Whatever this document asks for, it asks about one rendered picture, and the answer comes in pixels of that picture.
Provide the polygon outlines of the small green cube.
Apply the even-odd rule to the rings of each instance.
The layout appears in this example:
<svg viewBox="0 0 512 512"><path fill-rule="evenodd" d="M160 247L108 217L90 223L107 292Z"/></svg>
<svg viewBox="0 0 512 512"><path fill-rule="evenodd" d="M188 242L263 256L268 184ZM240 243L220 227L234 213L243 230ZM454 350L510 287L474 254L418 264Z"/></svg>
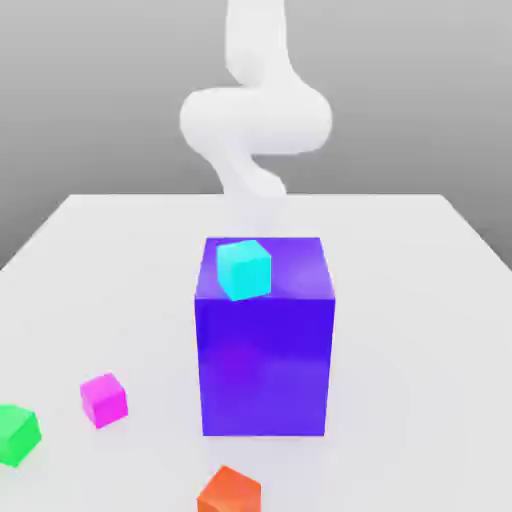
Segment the small green cube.
<svg viewBox="0 0 512 512"><path fill-rule="evenodd" d="M33 411L0 404L0 463L17 467L41 439L38 418Z"/></svg>

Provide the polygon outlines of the small orange cube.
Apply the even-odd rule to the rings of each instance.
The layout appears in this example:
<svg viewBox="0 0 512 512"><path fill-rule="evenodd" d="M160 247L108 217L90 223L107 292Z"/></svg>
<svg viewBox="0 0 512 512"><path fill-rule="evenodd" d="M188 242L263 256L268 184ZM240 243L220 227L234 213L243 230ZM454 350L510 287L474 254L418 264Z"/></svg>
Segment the small orange cube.
<svg viewBox="0 0 512 512"><path fill-rule="evenodd" d="M262 512L261 484L221 466L197 497L197 512Z"/></svg>

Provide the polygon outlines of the small magenta cube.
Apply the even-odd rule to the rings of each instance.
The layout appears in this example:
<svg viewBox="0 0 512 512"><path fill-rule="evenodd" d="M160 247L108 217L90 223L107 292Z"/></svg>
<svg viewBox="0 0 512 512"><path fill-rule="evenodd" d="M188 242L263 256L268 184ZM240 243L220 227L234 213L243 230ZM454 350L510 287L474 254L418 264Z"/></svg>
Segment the small magenta cube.
<svg viewBox="0 0 512 512"><path fill-rule="evenodd" d="M109 372L80 385L82 407L96 429L101 429L128 415L124 387Z"/></svg>

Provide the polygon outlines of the small cyan cube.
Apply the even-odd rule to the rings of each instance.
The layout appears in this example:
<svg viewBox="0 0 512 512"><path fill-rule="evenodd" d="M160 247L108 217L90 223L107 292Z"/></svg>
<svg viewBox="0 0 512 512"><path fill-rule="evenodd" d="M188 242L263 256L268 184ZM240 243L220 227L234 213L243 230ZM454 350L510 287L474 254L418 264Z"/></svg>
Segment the small cyan cube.
<svg viewBox="0 0 512 512"><path fill-rule="evenodd" d="M272 288L272 256L257 240L219 245L217 279L230 300L268 295Z"/></svg>

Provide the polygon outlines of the large blue box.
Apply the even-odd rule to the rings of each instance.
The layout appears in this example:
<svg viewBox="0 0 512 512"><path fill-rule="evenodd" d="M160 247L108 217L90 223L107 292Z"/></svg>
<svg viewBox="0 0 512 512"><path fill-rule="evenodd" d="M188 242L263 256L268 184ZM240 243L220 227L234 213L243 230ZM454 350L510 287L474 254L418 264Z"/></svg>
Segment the large blue box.
<svg viewBox="0 0 512 512"><path fill-rule="evenodd" d="M231 300L205 242L194 297L202 430L206 436L325 432L335 292L317 237L260 239L272 292Z"/></svg>

